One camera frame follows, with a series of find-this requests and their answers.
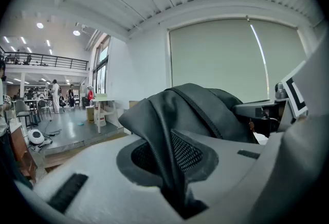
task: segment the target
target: red object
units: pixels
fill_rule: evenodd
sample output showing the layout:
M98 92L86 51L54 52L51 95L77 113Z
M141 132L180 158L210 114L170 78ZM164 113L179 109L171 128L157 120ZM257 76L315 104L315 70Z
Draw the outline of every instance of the red object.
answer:
M93 95L93 91L90 90L89 93L88 93L88 100L89 100L89 101L92 100L93 97L94 97L94 95Z

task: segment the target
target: column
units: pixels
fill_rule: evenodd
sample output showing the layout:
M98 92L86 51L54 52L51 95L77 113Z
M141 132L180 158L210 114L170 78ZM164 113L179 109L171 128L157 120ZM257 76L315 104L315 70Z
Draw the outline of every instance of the column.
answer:
M20 98L24 98L24 82L25 82L25 73L21 73L21 93L20 93Z

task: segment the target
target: cardboard box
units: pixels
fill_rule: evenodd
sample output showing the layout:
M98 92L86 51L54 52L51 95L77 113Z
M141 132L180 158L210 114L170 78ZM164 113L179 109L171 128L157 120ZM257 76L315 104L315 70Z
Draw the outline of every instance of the cardboard box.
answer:
M86 106L87 123L94 123L94 107Z

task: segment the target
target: roller blind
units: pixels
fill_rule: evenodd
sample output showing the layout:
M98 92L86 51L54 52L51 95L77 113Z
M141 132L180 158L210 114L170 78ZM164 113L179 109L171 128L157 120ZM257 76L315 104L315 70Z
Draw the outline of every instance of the roller blind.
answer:
M281 24L250 20L262 44L269 80L270 99L275 85L294 70L306 54L297 30Z
M218 88L243 102L267 99L264 64L245 19L219 20L170 32L173 86Z

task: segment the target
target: concrete floor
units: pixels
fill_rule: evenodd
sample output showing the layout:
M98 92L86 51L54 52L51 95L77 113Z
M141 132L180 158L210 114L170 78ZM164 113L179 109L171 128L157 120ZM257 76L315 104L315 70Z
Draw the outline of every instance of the concrete floor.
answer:
M43 156L63 152L73 148L89 145L92 142L108 138L111 135L122 132L123 129L118 129L115 125L106 122L106 126L101 127L101 133L97 131L97 125L87 123L86 110L81 107L75 107L74 109L66 108L65 112L60 110L59 114L51 114L50 117L46 117L46 113L43 115L43 120L38 126L33 127L39 129L42 133L51 134L51 132L61 129L61 132L52 136L52 144L44 146L40 153ZM25 127L24 119L21 119L23 128Z

